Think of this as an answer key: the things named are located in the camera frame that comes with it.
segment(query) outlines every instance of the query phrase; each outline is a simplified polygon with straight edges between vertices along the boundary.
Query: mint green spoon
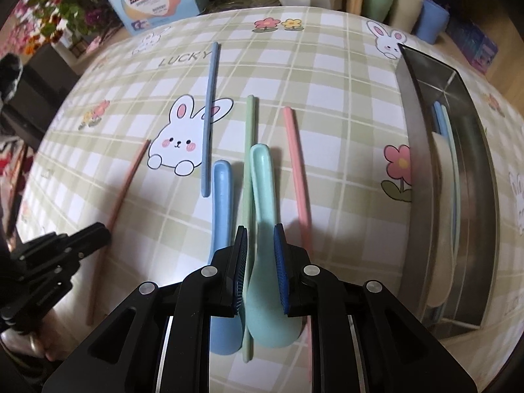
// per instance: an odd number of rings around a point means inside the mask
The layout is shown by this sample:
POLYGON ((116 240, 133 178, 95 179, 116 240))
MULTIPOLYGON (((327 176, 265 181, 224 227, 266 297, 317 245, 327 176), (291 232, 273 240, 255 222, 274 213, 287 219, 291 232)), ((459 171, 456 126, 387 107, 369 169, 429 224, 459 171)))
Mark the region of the mint green spoon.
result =
POLYGON ((265 144, 254 145, 250 163, 257 221, 257 250, 244 303, 246 324, 253 339, 260 345, 286 347, 299 337, 302 318, 287 317, 280 303, 273 250, 277 210, 269 148, 265 144))

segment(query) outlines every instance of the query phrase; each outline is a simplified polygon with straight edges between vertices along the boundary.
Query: blue chopstick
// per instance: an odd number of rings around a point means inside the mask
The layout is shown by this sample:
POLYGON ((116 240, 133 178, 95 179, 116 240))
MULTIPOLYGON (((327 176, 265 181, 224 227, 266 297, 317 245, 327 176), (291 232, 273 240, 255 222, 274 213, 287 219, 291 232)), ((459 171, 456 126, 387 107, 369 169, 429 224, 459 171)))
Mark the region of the blue chopstick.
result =
POLYGON ((205 95, 204 136, 202 140, 202 171, 200 190, 202 196, 207 198, 211 194, 211 110, 215 99, 216 77, 218 75, 219 45, 215 41, 211 46, 211 62, 209 65, 208 90, 205 95))

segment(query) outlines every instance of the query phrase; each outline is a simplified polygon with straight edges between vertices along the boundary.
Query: tablecloth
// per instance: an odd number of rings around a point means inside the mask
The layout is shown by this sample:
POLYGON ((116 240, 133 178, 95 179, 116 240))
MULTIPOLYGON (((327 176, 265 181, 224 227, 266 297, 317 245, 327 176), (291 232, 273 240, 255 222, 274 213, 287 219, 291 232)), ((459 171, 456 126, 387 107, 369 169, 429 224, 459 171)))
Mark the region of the tablecloth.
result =
MULTIPOLYGON (((235 223, 242 217, 244 111, 253 94, 259 98, 258 142, 271 148, 279 220, 288 241, 300 244, 283 106, 296 111, 300 128, 313 261, 345 281, 379 279, 393 293, 402 276, 411 187, 395 78, 397 43, 458 68, 486 127, 497 173, 500 282, 492 303, 507 307, 521 297, 524 259, 508 264, 517 258, 516 247, 522 247, 508 177, 508 164, 515 176, 524 173, 520 115, 480 77, 432 46, 359 16, 318 8, 199 16, 104 51, 65 100, 42 142, 24 196, 29 210, 17 225, 22 240, 107 221, 136 151, 146 138, 165 140, 159 134, 170 123, 177 141, 191 140, 200 151, 201 136, 192 122, 202 114, 196 115, 204 106, 213 41, 222 46, 216 98, 224 100, 213 124, 212 159, 232 164, 235 223), (500 112, 491 109, 489 96, 500 112), (230 110, 227 99, 233 101, 230 110)), ((170 158, 163 157, 166 165, 158 166, 158 159, 146 155, 134 177, 104 267, 98 321, 140 282, 178 282, 207 261, 211 200, 200 195, 198 158, 194 169, 181 171, 170 158)), ((73 290, 56 307, 78 340, 91 330, 84 319, 92 270, 91 258, 82 262, 73 290)), ((519 300, 504 316, 499 307, 490 307, 492 319, 482 332, 444 342, 480 387, 496 374, 522 333, 524 300, 519 300)), ((255 345, 248 364, 240 353, 211 354, 211 391, 308 391, 306 343, 303 333, 287 348, 255 345)))

